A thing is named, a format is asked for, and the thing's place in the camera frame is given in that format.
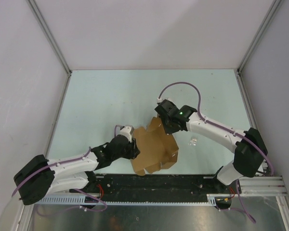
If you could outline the brown cardboard box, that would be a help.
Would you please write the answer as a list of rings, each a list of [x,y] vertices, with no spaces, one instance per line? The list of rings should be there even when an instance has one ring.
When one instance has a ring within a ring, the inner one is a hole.
[[[152,174],[176,164],[179,147],[174,136],[166,134],[160,118],[153,117],[146,128],[137,128],[133,137],[140,151],[137,157],[131,160],[136,175]]]

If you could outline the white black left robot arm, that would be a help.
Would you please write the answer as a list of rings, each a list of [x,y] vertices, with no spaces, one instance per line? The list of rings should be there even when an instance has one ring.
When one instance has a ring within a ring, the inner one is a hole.
[[[133,160],[139,155],[136,140],[117,135],[110,142],[90,147],[85,154],[66,159],[33,157],[13,178],[24,205],[34,204],[45,196],[61,191],[93,192],[97,186],[96,170],[124,158]]]

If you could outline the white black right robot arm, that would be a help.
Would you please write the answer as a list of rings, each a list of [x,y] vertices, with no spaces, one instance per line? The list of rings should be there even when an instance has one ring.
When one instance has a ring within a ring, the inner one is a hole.
[[[157,99],[155,108],[166,134],[179,131],[197,133],[222,145],[234,154],[234,159],[221,167],[212,181],[213,189],[224,193],[241,177],[253,178],[267,156],[267,148],[258,130],[235,130],[217,121],[208,120],[188,105],[180,109],[168,99]]]

